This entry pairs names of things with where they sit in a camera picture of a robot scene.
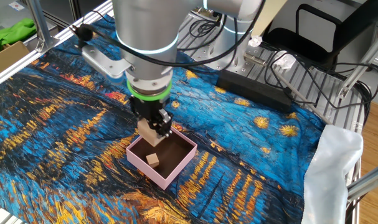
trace small wooden cube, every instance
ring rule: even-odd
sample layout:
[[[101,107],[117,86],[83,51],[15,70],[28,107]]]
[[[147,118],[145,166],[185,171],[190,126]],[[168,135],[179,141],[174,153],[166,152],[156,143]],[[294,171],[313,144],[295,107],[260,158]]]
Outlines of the small wooden cube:
[[[155,168],[158,166],[159,161],[158,161],[158,156],[157,154],[153,153],[151,155],[146,156],[147,163],[151,168]]]

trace blue fabric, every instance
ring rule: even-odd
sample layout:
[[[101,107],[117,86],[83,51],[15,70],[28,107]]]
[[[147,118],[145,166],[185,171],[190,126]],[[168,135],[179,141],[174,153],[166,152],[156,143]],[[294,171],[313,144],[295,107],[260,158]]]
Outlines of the blue fabric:
[[[116,37],[113,24],[96,25]],[[175,68],[167,110],[198,152],[163,191],[126,160],[138,137],[126,79],[112,85],[76,43],[0,85],[0,206],[28,223],[301,222],[324,128],[317,116],[272,110],[215,87],[216,75]],[[120,57],[99,37],[91,44]]]

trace white tag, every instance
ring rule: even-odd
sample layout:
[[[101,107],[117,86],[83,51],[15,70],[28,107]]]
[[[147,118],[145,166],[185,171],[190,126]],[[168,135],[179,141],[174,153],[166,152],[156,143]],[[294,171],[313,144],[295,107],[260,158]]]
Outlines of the white tag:
[[[18,2],[12,2],[9,5],[10,5],[10,7],[12,7],[13,9],[15,9],[17,11],[25,9],[24,6],[20,5]]]

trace cardboard box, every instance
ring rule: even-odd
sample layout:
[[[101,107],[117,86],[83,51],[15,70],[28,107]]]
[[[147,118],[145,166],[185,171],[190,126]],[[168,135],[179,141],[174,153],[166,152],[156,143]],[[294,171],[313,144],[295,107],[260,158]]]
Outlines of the cardboard box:
[[[0,73],[29,53],[27,47],[21,41],[12,46],[5,45],[3,48],[4,50],[0,52]]]
[[[128,148],[126,156],[141,172],[165,190],[175,177],[185,168],[196,155],[197,144],[171,128],[172,135],[161,141],[156,147],[151,146],[141,136]],[[159,165],[151,168],[146,156],[156,153]]]

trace floor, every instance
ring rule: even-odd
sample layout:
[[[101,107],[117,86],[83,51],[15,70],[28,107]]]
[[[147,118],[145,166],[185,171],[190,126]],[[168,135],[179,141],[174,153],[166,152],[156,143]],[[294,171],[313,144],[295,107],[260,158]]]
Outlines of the floor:
[[[362,175],[378,166],[378,104],[373,103],[369,120],[363,130],[364,151]],[[378,188],[368,193],[361,201],[360,224],[378,223]]]

